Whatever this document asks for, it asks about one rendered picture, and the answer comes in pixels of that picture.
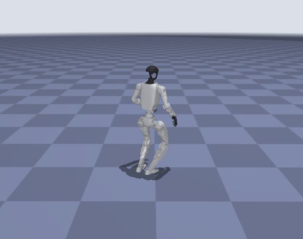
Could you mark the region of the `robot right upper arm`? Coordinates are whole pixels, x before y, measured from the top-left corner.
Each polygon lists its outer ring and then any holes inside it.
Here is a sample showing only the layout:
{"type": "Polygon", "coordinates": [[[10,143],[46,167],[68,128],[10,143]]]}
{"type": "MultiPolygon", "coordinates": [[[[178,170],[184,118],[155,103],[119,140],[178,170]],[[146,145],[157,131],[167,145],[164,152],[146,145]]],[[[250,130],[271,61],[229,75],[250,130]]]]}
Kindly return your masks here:
{"type": "Polygon", "coordinates": [[[166,94],[166,88],[164,86],[157,85],[157,92],[160,94],[162,102],[163,102],[163,109],[169,109],[168,105],[168,98],[166,94]]]}

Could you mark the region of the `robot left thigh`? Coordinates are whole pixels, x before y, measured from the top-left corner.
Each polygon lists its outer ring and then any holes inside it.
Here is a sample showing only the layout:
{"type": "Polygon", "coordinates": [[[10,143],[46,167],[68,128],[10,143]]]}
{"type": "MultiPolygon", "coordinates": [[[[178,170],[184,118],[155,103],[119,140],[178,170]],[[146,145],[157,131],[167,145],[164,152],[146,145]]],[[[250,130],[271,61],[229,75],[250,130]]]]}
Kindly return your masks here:
{"type": "Polygon", "coordinates": [[[140,127],[143,136],[145,138],[144,145],[150,146],[151,145],[151,139],[150,139],[150,128],[146,127],[142,124],[142,117],[138,120],[137,125],[140,127]]]}

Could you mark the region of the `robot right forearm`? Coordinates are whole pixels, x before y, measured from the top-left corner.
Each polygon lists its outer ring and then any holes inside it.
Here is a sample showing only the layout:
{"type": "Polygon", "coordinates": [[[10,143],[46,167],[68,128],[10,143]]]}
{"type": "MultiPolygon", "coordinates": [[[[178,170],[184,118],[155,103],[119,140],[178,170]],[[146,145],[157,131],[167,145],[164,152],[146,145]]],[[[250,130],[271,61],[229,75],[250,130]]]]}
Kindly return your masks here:
{"type": "Polygon", "coordinates": [[[174,113],[174,111],[172,110],[172,108],[171,108],[171,106],[170,106],[170,104],[168,103],[168,105],[169,105],[169,109],[167,109],[166,111],[167,111],[167,113],[171,116],[171,118],[172,118],[172,116],[176,116],[175,115],[175,113],[174,113]]]}

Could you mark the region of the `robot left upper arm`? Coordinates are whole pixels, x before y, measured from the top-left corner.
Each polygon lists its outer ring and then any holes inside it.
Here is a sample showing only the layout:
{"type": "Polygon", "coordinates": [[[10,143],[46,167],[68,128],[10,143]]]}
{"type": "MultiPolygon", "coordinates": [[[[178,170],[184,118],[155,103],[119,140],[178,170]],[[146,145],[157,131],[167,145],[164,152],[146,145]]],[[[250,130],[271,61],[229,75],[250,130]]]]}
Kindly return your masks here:
{"type": "Polygon", "coordinates": [[[132,98],[131,98],[131,101],[132,101],[133,103],[137,103],[137,102],[138,102],[137,97],[138,97],[139,94],[140,94],[140,87],[141,87],[141,84],[142,84],[142,83],[136,85],[136,88],[135,88],[134,93],[133,93],[132,98]]]}

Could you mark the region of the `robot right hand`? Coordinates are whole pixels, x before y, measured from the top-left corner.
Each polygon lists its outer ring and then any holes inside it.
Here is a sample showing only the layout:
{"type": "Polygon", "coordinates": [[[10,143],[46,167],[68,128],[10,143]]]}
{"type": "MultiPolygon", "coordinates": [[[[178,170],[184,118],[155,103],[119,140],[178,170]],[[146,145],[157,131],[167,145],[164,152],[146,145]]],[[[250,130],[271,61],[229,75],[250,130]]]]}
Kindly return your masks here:
{"type": "Polygon", "coordinates": [[[173,124],[174,124],[174,126],[176,126],[177,125],[177,118],[176,118],[176,116],[172,116],[172,119],[174,120],[173,122],[173,124]]]}

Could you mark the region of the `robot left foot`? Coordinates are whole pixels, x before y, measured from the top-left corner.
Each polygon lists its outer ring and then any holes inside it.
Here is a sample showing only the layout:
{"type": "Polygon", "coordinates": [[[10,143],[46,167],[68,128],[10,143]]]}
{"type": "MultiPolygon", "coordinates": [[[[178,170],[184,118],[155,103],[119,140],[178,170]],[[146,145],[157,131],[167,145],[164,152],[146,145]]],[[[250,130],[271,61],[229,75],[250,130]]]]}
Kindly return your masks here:
{"type": "Polygon", "coordinates": [[[145,167],[146,167],[146,164],[145,164],[145,163],[143,163],[142,167],[140,167],[140,165],[137,166],[136,172],[141,172],[145,167]]]}

